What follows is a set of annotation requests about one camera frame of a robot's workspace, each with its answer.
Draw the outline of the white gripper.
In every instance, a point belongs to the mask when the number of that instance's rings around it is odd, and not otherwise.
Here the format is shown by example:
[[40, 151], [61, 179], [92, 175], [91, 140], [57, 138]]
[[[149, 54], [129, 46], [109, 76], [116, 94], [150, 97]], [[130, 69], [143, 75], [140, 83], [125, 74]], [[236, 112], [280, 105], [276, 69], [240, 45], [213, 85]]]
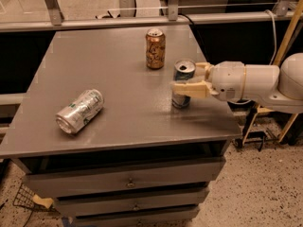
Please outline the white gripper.
[[[245, 80], [245, 65], [240, 61], [224, 61], [217, 65], [196, 62], [195, 75], [208, 78], [212, 84], [212, 95], [220, 101], [238, 101], [242, 97]], [[181, 96], [206, 98], [210, 96], [204, 81], [195, 83], [173, 83], [172, 91]]]

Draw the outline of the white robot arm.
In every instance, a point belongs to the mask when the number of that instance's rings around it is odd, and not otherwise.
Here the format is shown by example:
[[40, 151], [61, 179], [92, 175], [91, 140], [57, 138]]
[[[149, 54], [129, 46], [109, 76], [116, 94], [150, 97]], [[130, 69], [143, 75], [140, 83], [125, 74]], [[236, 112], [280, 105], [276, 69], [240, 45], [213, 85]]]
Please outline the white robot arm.
[[174, 93], [193, 98], [213, 96], [220, 101], [253, 100], [262, 107], [287, 113], [303, 113], [303, 81], [301, 53], [277, 65], [244, 64], [223, 61], [212, 65], [198, 63], [205, 69], [202, 78], [174, 81]]

